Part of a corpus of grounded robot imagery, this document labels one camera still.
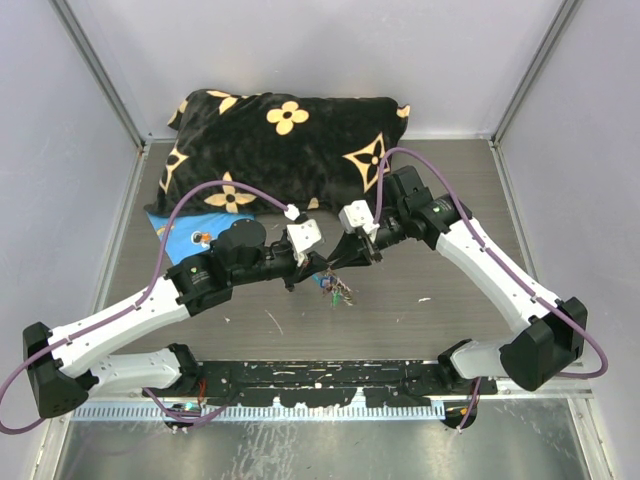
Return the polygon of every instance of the black pillow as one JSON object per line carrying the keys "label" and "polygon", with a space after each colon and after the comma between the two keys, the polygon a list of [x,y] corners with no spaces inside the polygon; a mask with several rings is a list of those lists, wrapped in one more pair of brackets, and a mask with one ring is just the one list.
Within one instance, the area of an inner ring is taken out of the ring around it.
{"label": "black pillow", "polygon": [[[301,210],[333,212],[364,197],[385,151],[407,128],[409,106],[391,98],[249,97],[191,93],[169,121],[177,141],[148,212],[169,216],[209,180],[246,183]],[[278,209],[233,187],[199,192],[181,215],[267,213]]]}

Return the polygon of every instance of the purple cable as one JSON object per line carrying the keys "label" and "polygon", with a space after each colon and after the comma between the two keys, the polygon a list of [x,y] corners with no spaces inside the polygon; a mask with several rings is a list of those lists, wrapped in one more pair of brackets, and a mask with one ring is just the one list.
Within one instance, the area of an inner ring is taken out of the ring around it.
{"label": "purple cable", "polygon": [[389,157],[394,153],[406,153],[407,155],[422,162],[429,170],[431,170],[431,173],[433,173],[436,176],[436,178],[440,181],[440,183],[442,183],[442,185],[444,186],[445,190],[451,197],[451,201],[453,201],[453,204],[455,205],[456,210],[460,214],[460,218],[462,219],[463,223],[471,233],[471,236],[473,236],[474,240],[478,242],[480,247],[483,248],[485,252],[487,252],[487,254],[500,266],[500,268],[507,275],[509,275],[509,277],[511,277],[513,281],[516,282],[516,284],[518,284],[518,286],[520,286],[520,288],[522,288],[527,293],[527,295],[535,299],[538,303],[540,303],[540,305],[542,305],[544,308],[549,310],[556,317],[558,317],[560,320],[562,320],[564,323],[566,323],[572,329],[574,329],[579,335],[581,335],[587,341],[589,345],[593,347],[593,349],[598,354],[598,357],[600,357],[601,365],[600,365],[600,368],[595,372],[588,372],[588,373],[561,372],[558,375],[562,377],[567,377],[567,378],[581,378],[581,379],[597,378],[604,375],[609,369],[609,360],[607,359],[607,355],[604,353],[604,350],[598,344],[598,342],[596,342],[596,340],[591,336],[590,333],[588,333],[584,328],[578,325],[571,317],[566,315],[564,312],[560,311],[555,305],[550,304],[544,298],[539,298],[536,295],[536,292],[529,285],[527,285],[521,278],[519,278],[518,275],[516,275],[516,273],[513,270],[511,270],[511,268],[509,268],[509,266],[498,256],[498,254],[496,254],[493,250],[491,250],[491,248],[486,247],[486,242],[478,234],[476,229],[473,228],[473,225],[471,224],[471,221],[469,220],[467,213],[464,211],[464,208],[462,208],[462,204],[458,199],[458,195],[456,194],[451,184],[449,184],[447,179],[444,178],[442,173],[440,173],[440,171],[435,167],[435,165],[429,162],[426,158],[422,157],[419,153],[414,152],[413,150],[409,150],[408,148],[394,147],[387,150],[387,152],[382,157],[382,160],[380,161],[380,165],[378,167],[376,213],[374,217],[374,222],[379,223],[380,221],[380,216],[382,214],[382,186],[383,186],[382,177],[384,175],[384,169],[387,166],[387,163],[389,162]]}
{"label": "purple cable", "polygon": [[[161,268],[161,265],[162,265],[162,258],[164,256],[164,249],[165,249],[165,247],[167,245],[167,240],[169,239],[169,232],[171,232],[171,227],[173,226],[173,222],[175,221],[176,217],[178,216],[178,213],[180,212],[182,207],[185,205],[185,203],[187,203],[189,201],[189,199],[191,197],[193,197],[196,193],[198,193],[198,192],[200,192],[200,191],[202,191],[202,190],[204,190],[206,188],[219,187],[221,185],[231,185],[231,186],[236,187],[236,188],[241,188],[243,190],[246,190],[247,192],[251,192],[252,194],[254,194],[256,196],[263,198],[264,200],[268,201],[269,203],[272,203],[273,205],[275,205],[276,207],[280,208],[281,210],[283,210],[285,212],[288,210],[288,207],[284,203],[276,200],[271,195],[267,195],[266,193],[262,192],[261,190],[258,190],[257,188],[251,187],[249,185],[245,185],[244,183],[231,182],[231,181],[227,181],[227,180],[212,180],[210,182],[205,182],[202,185],[198,185],[197,187],[195,187],[192,190],[190,190],[184,197],[182,197],[180,199],[178,204],[174,207],[173,211],[171,212],[171,215],[169,216],[169,220],[167,221],[167,225],[166,225],[166,228],[165,228],[165,231],[167,232],[167,234],[162,236],[162,241],[160,242],[160,250],[158,251],[158,258],[156,260],[156,266],[153,269],[153,275],[151,275],[151,281],[149,282],[149,286],[143,292],[142,296],[138,300],[136,300],[135,306],[134,305],[130,305],[127,308],[125,308],[124,310],[122,310],[122,311],[120,311],[118,313],[115,313],[115,314],[111,315],[110,317],[105,318],[104,320],[102,320],[102,321],[100,321],[100,322],[98,322],[98,323],[96,323],[94,325],[91,325],[89,327],[85,327],[82,330],[79,330],[76,333],[73,333],[73,334],[69,335],[68,339],[64,338],[62,340],[58,340],[54,344],[43,348],[42,350],[40,350],[37,353],[33,354],[31,357],[27,358],[24,362],[22,362],[18,366],[18,368],[16,368],[13,372],[11,372],[9,377],[7,377],[7,379],[0,386],[0,405],[2,404],[2,401],[4,400],[5,395],[7,394],[7,390],[13,384],[13,382],[16,380],[16,378],[18,378],[18,375],[20,375],[23,371],[27,370],[27,368],[29,368],[29,366],[32,365],[34,362],[36,362],[37,360],[39,360],[43,356],[47,355],[48,353],[51,353],[56,348],[59,348],[62,345],[66,345],[67,343],[70,343],[73,340],[75,340],[77,338],[80,338],[83,335],[86,335],[87,333],[91,333],[91,332],[97,330],[98,328],[104,327],[105,325],[108,325],[109,323],[114,322],[114,321],[118,320],[119,318],[122,318],[124,315],[132,312],[135,308],[138,308],[140,305],[142,305],[151,296],[151,293],[153,291],[153,287],[155,287],[156,282],[158,281],[158,278],[160,278],[160,268]],[[159,406],[162,405],[157,398],[156,398],[156,404],[158,404]],[[2,423],[2,421],[0,421],[0,433],[4,433],[6,435],[20,435],[22,433],[26,433],[26,432],[29,432],[29,431],[33,430],[38,425],[42,424],[42,422],[44,422],[44,420],[45,420],[44,418],[39,418],[38,420],[36,420],[33,423],[27,425],[26,427],[21,427],[21,428],[10,428],[10,427],[7,427],[4,423]]]}
{"label": "purple cable", "polygon": [[471,401],[469,402],[469,406],[467,407],[467,412],[464,414],[464,417],[462,417],[460,425],[458,425],[458,431],[460,433],[462,433],[462,429],[467,424],[467,420],[471,415],[471,410],[473,410],[473,407],[476,406],[476,400],[478,399],[478,394],[480,393],[480,382],[482,382],[482,378],[476,378],[475,386],[473,387],[473,393],[471,394]]}

